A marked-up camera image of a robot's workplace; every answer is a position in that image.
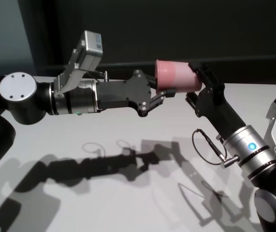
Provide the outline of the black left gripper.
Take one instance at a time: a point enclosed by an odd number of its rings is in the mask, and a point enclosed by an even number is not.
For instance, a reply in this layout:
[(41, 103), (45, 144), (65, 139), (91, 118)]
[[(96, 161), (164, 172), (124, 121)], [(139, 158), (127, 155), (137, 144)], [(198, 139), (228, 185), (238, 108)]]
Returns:
[(175, 89), (161, 90), (151, 98), (151, 88), (157, 88), (158, 81), (154, 76), (135, 70), (128, 80), (100, 82), (96, 85), (97, 106), (100, 110), (130, 107), (140, 117), (148, 115), (163, 104), (165, 98), (172, 98)]

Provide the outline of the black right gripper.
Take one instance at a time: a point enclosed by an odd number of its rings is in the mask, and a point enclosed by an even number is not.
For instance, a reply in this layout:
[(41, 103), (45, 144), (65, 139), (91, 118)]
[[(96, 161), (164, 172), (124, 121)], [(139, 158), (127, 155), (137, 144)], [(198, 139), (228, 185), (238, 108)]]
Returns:
[(225, 85), (219, 81), (205, 63), (190, 62), (189, 67), (205, 85), (198, 95), (195, 92), (186, 94), (186, 102), (199, 117), (206, 117), (219, 135), (226, 140), (246, 124), (229, 105), (224, 96)]

